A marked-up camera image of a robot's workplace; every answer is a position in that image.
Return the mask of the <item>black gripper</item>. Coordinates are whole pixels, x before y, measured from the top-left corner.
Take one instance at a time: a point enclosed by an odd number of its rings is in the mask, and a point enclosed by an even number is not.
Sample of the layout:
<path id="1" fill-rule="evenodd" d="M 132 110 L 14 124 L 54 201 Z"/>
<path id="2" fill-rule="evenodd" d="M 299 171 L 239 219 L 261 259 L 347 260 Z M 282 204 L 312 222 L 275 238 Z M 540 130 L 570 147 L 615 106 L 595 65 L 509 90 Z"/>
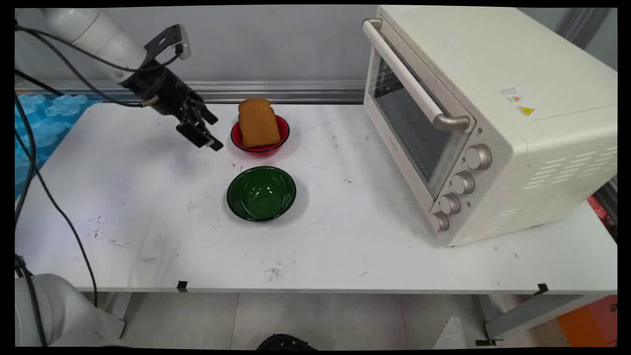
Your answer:
<path id="1" fill-rule="evenodd" d="M 181 121 L 176 130 L 198 148 L 207 146 L 214 151 L 220 151 L 224 147 L 203 123 L 205 121 L 211 125 L 215 124 L 218 117 L 208 109 L 203 99 L 169 68 L 160 67 L 133 73 L 120 85 L 142 101 L 149 101 L 157 96 L 158 101 L 151 107 L 161 115 L 181 118 L 186 113 L 182 109 L 189 108 L 189 119 Z"/>

